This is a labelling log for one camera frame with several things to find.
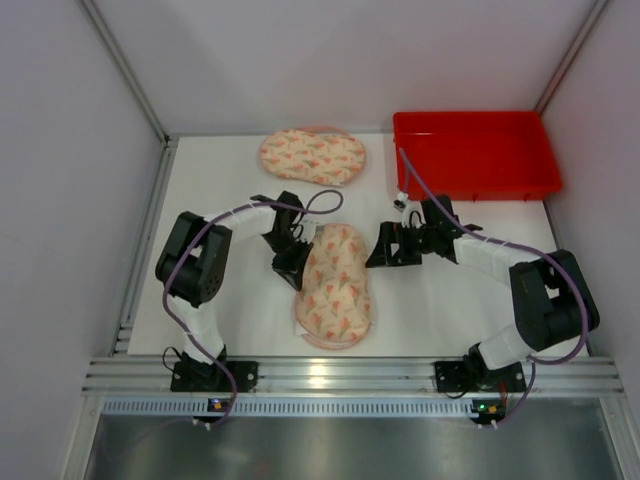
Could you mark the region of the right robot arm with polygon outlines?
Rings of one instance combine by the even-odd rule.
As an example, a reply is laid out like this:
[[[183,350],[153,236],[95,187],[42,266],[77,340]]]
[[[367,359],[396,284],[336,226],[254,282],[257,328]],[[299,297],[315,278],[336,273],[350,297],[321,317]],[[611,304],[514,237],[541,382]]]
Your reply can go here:
[[[412,201],[398,194],[398,222],[381,223],[369,268],[419,265],[435,254],[481,272],[511,292],[514,320],[494,336],[473,345],[466,360],[493,372],[571,339],[575,357],[600,314],[580,265],[568,250],[542,252],[528,245],[490,237],[481,226],[462,224],[446,195]]]

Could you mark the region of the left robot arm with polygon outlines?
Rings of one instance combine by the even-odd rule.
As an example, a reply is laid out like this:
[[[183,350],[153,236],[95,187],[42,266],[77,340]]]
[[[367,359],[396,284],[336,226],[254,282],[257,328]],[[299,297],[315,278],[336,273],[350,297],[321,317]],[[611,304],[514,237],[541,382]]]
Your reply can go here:
[[[254,195],[224,213],[200,216],[186,211],[178,216],[157,260],[155,276],[163,285],[165,311],[184,332],[182,363],[214,371],[225,368],[226,346],[206,305],[222,286],[233,244],[263,238],[273,253],[271,269],[295,291],[302,290],[312,247],[301,239],[302,220],[310,207],[284,191],[276,199]]]

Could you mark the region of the floral mesh laundry bag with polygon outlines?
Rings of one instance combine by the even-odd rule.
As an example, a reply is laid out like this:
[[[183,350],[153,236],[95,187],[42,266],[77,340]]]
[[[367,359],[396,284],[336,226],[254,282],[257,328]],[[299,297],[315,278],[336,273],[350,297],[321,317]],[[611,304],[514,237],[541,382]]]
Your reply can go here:
[[[259,159],[281,179],[344,187],[363,171],[367,152],[359,139],[337,128],[289,128],[263,140]]]

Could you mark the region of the white bras pile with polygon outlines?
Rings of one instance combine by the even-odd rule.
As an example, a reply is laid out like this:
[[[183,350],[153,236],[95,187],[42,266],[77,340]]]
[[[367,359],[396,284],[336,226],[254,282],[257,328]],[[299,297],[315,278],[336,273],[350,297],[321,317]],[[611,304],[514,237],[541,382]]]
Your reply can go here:
[[[313,335],[309,332],[309,330],[304,325],[301,325],[299,322],[294,323],[294,334],[305,340],[313,337]]]

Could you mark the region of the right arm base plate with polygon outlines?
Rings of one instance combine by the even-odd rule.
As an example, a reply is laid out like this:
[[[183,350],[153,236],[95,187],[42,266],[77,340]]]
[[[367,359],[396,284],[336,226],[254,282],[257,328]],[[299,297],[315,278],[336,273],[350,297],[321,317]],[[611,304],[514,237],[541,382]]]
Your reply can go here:
[[[438,393],[523,393],[527,388],[521,363],[487,370],[469,361],[449,360],[437,361],[434,368]]]

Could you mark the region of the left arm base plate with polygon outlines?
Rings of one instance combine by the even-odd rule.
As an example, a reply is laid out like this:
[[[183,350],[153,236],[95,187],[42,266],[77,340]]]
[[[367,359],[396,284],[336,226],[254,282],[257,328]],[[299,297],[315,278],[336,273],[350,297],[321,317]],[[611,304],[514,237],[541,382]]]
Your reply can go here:
[[[225,364],[239,393],[247,393],[257,385],[258,366],[253,361],[229,361]],[[233,388],[228,375],[218,366],[189,360],[174,365],[170,390],[179,393],[230,393]]]

